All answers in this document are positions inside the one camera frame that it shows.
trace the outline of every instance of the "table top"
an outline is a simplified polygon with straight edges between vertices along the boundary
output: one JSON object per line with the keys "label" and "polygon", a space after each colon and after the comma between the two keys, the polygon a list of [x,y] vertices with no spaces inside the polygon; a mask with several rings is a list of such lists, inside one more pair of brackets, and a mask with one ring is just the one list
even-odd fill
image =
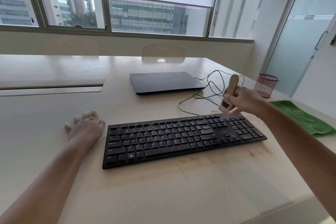
{"label": "table top", "polygon": [[[213,70],[234,73],[206,58],[151,63],[141,57],[0,55],[1,81],[105,79],[102,92],[0,97],[0,212],[64,147],[64,122],[75,115],[95,110],[107,125],[191,116],[177,104],[192,92],[138,96],[129,73],[186,71],[204,78]],[[223,78],[228,85],[230,75]],[[211,80],[223,87],[219,74]],[[254,84],[245,78],[244,86]],[[210,94],[207,88],[204,96]],[[270,100],[286,99],[274,91]],[[295,103],[336,126],[336,120]],[[218,113],[204,99],[180,107],[199,115]],[[101,138],[79,170],[59,223],[230,224],[312,197],[265,124],[243,115],[267,141],[103,170]],[[330,138],[335,136],[320,140],[335,151]]]}

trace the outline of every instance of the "green cloth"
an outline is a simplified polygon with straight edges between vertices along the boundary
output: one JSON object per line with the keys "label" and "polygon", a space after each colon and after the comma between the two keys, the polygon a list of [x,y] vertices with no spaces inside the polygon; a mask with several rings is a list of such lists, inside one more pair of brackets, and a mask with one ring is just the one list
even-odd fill
{"label": "green cloth", "polygon": [[291,101],[272,101],[270,103],[278,108],[280,111],[291,117],[293,120],[295,120],[309,134],[315,137],[336,133],[336,129],[334,129],[332,126],[302,111]]}

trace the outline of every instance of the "black keyboard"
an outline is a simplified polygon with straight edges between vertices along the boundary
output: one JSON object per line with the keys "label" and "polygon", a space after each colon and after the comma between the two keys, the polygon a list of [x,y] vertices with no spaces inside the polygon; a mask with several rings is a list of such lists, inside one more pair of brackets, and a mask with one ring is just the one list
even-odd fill
{"label": "black keyboard", "polygon": [[110,125],[103,169],[266,140],[244,116],[224,114]]}

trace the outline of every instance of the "white wall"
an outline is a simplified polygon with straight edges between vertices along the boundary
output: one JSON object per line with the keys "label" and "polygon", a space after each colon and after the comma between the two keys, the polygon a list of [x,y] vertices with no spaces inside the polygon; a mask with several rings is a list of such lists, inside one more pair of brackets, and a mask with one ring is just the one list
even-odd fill
{"label": "white wall", "polygon": [[254,48],[246,63],[244,73],[255,79],[263,67],[266,54],[269,50],[275,31],[281,22],[288,0],[263,0],[258,19],[255,23],[252,39]]}
{"label": "white wall", "polygon": [[[50,47],[46,45],[59,34],[5,32],[0,31],[1,54],[50,54]],[[110,36],[76,36],[92,39],[97,43],[98,53],[102,56],[141,56],[141,49],[147,44],[165,43],[184,48],[187,57],[209,58],[238,73],[243,73],[253,44],[220,43],[203,41],[178,41],[141,39]]]}

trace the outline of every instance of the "laptop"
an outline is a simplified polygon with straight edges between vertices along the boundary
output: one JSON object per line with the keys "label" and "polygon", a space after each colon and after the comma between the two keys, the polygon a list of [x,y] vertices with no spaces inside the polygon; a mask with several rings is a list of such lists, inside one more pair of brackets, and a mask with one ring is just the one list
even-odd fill
{"label": "laptop", "polygon": [[204,85],[187,72],[129,74],[137,95],[200,90]]}

